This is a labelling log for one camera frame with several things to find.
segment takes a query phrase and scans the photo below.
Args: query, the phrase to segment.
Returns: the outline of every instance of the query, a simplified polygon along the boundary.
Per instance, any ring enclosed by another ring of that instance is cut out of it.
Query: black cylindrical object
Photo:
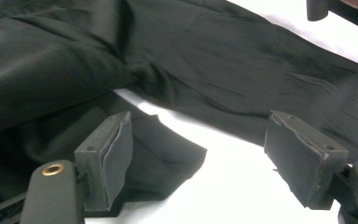
[[[319,21],[328,14],[329,0],[307,0],[307,18],[309,21]]]

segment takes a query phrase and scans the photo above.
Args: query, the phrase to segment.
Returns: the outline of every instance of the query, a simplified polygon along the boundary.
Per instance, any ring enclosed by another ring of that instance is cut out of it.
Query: white surface
[[[305,0],[240,1],[245,7],[310,42],[358,62],[358,27],[330,12],[306,19]],[[168,200],[127,203],[117,218],[88,218],[87,224],[125,223],[337,223],[331,211],[305,209],[290,192],[263,148],[212,129],[181,114],[151,105],[133,93],[119,95],[183,137],[208,149],[200,170]]]

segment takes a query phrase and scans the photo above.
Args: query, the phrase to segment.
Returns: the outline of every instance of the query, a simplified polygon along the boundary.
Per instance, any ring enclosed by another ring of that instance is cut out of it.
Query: white table
[[[233,0],[324,49],[358,62],[358,27],[332,12],[307,21],[306,1]],[[169,199],[127,203],[117,218],[88,218],[87,224],[135,223],[337,223],[330,211],[303,208],[281,179],[263,148],[222,133],[179,113],[152,105],[130,91],[126,100],[208,149],[205,163]]]

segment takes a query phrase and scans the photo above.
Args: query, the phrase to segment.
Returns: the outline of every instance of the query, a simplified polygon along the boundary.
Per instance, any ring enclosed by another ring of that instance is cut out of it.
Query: brass screw
[[[43,175],[56,175],[59,172],[61,172],[62,170],[63,170],[62,164],[52,164],[52,165],[46,167],[45,169],[43,169],[42,174]]]

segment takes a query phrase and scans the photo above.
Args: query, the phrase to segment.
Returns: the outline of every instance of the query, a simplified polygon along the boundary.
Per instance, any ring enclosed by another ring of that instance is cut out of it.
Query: wrinkled fabric
[[[136,85],[263,145],[270,110],[358,160],[358,64],[225,1],[0,1],[0,131]]]

